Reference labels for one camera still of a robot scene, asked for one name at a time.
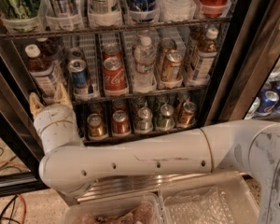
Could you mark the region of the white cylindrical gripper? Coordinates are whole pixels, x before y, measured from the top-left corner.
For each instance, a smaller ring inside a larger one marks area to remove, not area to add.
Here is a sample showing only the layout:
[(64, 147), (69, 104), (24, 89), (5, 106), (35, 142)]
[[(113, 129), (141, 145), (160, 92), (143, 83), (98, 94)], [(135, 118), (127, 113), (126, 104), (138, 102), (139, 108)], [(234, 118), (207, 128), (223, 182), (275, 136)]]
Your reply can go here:
[(54, 105), (44, 107), (36, 93), (29, 95), (30, 112), (35, 118), (34, 126), (45, 154), (68, 143), (81, 144), (71, 99), (60, 82), (57, 83), (53, 101)]

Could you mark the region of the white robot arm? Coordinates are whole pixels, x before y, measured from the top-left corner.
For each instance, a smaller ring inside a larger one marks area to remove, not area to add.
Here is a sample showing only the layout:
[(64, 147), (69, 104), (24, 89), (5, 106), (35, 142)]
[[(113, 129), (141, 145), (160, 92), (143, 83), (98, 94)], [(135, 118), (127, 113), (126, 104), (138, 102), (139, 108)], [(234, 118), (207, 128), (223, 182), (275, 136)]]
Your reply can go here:
[(77, 131), (69, 95), (57, 86), (51, 105), (29, 96), (44, 149), (41, 180), (79, 197), (97, 179), (236, 170), (261, 185), (259, 224), (280, 224), (280, 122), (242, 119), (116, 146), (87, 147)]

